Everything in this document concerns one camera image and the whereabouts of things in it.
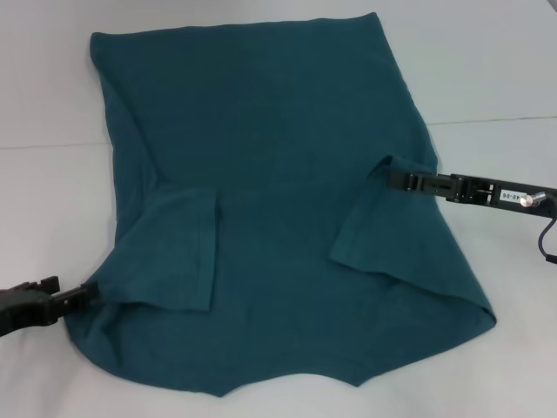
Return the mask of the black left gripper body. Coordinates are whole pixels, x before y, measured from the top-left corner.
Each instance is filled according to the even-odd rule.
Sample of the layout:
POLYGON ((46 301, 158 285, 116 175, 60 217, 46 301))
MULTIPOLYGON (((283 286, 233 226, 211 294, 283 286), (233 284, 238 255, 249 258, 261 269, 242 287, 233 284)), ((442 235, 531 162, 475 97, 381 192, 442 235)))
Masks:
POLYGON ((48 327, 60 317, 53 297, 37 290, 36 282, 25 282, 1 291, 1 336, 27 327, 48 327))

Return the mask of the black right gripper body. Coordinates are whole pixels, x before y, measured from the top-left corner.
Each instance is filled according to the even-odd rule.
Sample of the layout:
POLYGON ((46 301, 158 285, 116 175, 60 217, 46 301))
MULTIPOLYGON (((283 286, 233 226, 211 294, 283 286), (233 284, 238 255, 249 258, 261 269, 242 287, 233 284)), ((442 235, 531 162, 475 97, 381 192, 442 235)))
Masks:
POLYGON ((550 203, 549 199, 529 207, 520 203, 520 200, 527 195, 533 197, 540 192, 544 192, 547 196, 555 196, 555 189, 459 174, 452 174, 451 179, 457 186, 453 203, 484 206, 548 219, 556 214, 556 204, 550 203))

